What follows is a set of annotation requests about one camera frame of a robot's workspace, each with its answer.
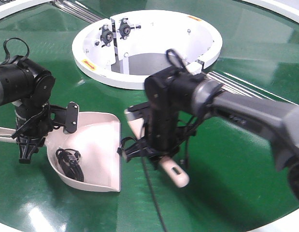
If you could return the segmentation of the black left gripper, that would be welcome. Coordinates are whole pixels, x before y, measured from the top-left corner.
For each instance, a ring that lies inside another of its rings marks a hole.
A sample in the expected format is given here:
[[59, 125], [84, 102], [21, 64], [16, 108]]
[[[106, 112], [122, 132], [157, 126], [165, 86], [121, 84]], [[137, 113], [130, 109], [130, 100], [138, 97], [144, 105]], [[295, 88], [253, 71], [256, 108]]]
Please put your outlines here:
[[66, 116], [67, 108], [47, 102], [39, 113], [26, 119], [21, 126], [17, 124], [16, 131], [11, 135], [12, 139], [20, 138], [21, 135], [34, 138], [18, 139], [19, 162], [30, 164], [31, 156], [43, 147], [44, 137], [53, 130], [66, 127]]

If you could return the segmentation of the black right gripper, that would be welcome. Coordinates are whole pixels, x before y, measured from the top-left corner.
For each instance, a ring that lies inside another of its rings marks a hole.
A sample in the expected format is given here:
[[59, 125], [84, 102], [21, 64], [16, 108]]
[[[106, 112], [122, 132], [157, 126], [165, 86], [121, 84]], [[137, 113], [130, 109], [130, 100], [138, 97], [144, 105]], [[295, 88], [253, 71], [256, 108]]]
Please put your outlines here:
[[[180, 144], [196, 134], [198, 122], [177, 126], [179, 111], [173, 107], [158, 110], [148, 106], [143, 110], [142, 116], [145, 122], [145, 139], [122, 139], [120, 147], [117, 148], [118, 155], [126, 162], [136, 157], [148, 157], [149, 146], [159, 154], [149, 157], [153, 169], [157, 170], [161, 161], [167, 156], [173, 157], [179, 152]], [[133, 140], [134, 143], [124, 148], [129, 140]]]

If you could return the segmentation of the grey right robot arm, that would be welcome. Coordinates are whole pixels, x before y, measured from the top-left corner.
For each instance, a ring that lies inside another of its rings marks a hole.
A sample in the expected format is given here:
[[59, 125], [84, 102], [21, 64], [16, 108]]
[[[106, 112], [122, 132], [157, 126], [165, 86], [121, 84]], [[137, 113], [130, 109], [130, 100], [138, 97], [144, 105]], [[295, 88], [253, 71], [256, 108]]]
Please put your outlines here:
[[299, 105], [234, 94], [207, 73], [192, 74], [179, 54], [166, 51], [169, 67], [144, 81], [147, 102], [129, 107], [127, 118], [141, 118], [139, 139], [121, 141], [126, 161], [148, 157], [153, 163], [172, 157], [205, 120], [218, 116], [270, 142], [275, 168], [288, 169], [288, 182], [299, 200]]

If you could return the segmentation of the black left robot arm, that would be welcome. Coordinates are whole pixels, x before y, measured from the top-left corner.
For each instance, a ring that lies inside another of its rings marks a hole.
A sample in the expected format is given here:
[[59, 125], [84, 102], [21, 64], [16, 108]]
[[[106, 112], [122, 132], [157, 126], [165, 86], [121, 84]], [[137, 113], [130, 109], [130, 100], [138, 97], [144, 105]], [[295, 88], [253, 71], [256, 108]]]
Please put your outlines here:
[[0, 63], [0, 106], [14, 105], [12, 138], [19, 146], [19, 162], [29, 164], [48, 133], [65, 125], [67, 110], [49, 102], [55, 84], [52, 73], [30, 60], [29, 52], [11, 56], [7, 43], [3, 43], [5, 60]]

